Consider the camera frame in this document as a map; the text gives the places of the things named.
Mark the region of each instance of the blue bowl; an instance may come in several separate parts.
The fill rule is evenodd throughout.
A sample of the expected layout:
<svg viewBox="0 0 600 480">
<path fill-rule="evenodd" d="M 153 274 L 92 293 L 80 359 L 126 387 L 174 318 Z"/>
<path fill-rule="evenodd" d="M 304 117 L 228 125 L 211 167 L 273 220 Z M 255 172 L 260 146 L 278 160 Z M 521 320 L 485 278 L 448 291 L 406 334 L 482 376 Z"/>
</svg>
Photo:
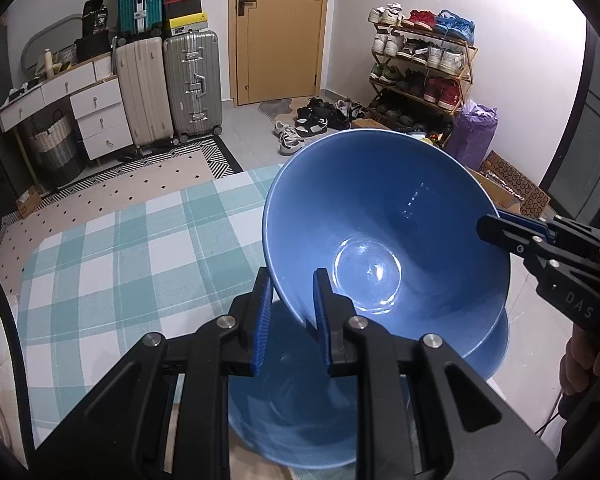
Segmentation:
<svg viewBox="0 0 600 480">
<path fill-rule="evenodd" d="M 500 366 L 508 341 L 503 311 L 466 361 L 486 380 Z M 356 459 L 357 398 L 356 378 L 331 379 L 316 341 L 277 301 L 259 374 L 229 377 L 229 423 L 273 462 L 302 469 L 339 467 Z"/>
<path fill-rule="evenodd" d="M 509 255 L 478 238 L 493 202 L 446 153 L 386 130 L 349 130 L 303 148 L 274 179 L 264 255 L 276 290 L 315 326 L 312 277 L 395 335 L 441 335 L 462 357 L 500 319 Z"/>
</svg>

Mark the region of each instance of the door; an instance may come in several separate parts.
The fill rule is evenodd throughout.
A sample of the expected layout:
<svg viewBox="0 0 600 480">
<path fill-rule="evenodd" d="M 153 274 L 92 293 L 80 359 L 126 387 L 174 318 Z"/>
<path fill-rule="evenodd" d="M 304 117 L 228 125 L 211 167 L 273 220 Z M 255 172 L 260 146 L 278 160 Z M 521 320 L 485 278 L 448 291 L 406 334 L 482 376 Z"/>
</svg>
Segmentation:
<svg viewBox="0 0 600 480">
<path fill-rule="evenodd" d="M 590 27 L 580 87 L 582 97 L 576 96 L 563 140 L 540 187 L 557 213 L 600 227 L 600 38 Z"/>
<path fill-rule="evenodd" d="M 314 95 L 322 0 L 236 0 L 238 104 Z"/>
</svg>

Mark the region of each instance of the black and white patterned rug border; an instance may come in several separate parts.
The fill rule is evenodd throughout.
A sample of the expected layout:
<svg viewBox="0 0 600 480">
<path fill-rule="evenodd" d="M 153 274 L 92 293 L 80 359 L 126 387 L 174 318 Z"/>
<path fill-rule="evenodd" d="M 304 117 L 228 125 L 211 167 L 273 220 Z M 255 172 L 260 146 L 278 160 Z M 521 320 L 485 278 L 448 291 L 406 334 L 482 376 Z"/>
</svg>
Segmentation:
<svg viewBox="0 0 600 480">
<path fill-rule="evenodd" d="M 196 139 L 187 144 L 177 146 L 168 152 L 154 153 L 147 155 L 139 160 L 133 160 L 131 162 L 123 162 L 122 164 L 110 168 L 109 170 L 103 170 L 99 173 L 92 174 L 85 177 L 78 182 L 69 184 L 58 190 L 58 192 L 46 195 L 42 198 L 42 204 L 36 209 L 40 210 L 43 207 L 47 207 L 58 200 L 62 200 L 74 193 L 83 191 L 91 186 L 95 186 L 101 182 L 120 176 L 121 174 L 136 171 L 141 168 L 145 168 L 152 164 L 157 164 L 164 160 L 174 158 L 176 156 L 188 155 L 193 152 L 202 152 L 205 157 L 206 163 L 211 170 L 214 179 L 219 179 L 225 176 L 229 176 L 236 173 L 241 173 L 243 169 L 233 154 L 229 151 L 227 146 L 222 139 L 218 136 L 205 137 L 203 139 Z M 20 217 L 17 212 L 10 213 L 2 217 L 0 221 L 0 245 L 2 244 L 2 238 L 4 237 L 4 231 L 11 224 L 16 223 Z"/>
</svg>

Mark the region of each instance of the human hand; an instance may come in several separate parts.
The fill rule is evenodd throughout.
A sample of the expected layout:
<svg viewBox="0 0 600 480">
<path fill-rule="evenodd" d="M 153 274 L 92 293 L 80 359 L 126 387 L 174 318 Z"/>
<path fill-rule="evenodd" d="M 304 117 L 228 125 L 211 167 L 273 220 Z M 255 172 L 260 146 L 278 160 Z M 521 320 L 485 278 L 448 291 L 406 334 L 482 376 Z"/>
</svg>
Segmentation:
<svg viewBox="0 0 600 480">
<path fill-rule="evenodd" d="M 571 339 L 560 361 L 560 386 L 567 396 L 583 392 L 589 386 L 589 372 L 600 377 L 600 351 L 587 338 L 586 332 L 573 325 Z"/>
</svg>

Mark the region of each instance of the plastic bag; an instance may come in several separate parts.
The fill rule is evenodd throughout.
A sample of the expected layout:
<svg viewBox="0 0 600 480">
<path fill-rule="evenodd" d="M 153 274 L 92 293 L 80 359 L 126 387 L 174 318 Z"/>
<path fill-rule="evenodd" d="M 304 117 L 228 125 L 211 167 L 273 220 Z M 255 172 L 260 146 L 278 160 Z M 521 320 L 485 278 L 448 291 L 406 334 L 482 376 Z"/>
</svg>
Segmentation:
<svg viewBox="0 0 600 480">
<path fill-rule="evenodd" d="M 498 127 L 498 109 L 469 99 L 456 118 L 445 151 L 462 165 L 477 171 Z"/>
</svg>

